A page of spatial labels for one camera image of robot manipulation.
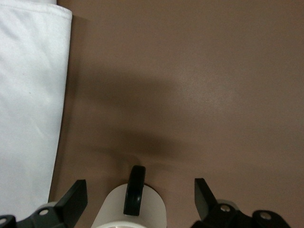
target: brown floor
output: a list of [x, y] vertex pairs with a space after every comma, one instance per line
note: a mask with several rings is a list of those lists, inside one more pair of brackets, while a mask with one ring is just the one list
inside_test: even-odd
[[51, 200], [86, 179], [91, 227], [146, 166], [168, 228], [215, 196], [304, 224], [304, 1], [59, 0], [74, 18]]

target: white fabric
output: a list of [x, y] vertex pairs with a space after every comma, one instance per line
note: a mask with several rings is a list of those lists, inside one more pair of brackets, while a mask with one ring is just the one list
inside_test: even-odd
[[21, 220], [47, 203], [71, 19], [57, 5], [0, 0], [0, 215]]

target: silver rivet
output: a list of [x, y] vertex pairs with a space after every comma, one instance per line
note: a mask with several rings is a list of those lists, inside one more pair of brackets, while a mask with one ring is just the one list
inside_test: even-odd
[[0, 219], [0, 224], [3, 224], [3, 223], [5, 223], [6, 222], [6, 218], [2, 218], [2, 219]]
[[271, 219], [271, 215], [269, 215], [267, 212], [261, 212], [260, 216], [261, 216], [261, 218], [266, 219], [266, 220]]
[[226, 204], [223, 204], [222, 206], [220, 206], [220, 209], [224, 212], [229, 212], [230, 211], [230, 207]]
[[48, 213], [48, 209], [44, 209], [39, 212], [39, 215], [46, 215]]

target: white cylinder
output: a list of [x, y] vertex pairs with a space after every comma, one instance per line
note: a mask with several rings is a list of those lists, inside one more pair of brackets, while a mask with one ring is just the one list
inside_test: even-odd
[[159, 194], [148, 186], [142, 190], [139, 216], [125, 215], [124, 199], [127, 184], [110, 192], [97, 214], [92, 228], [166, 228], [165, 204]]

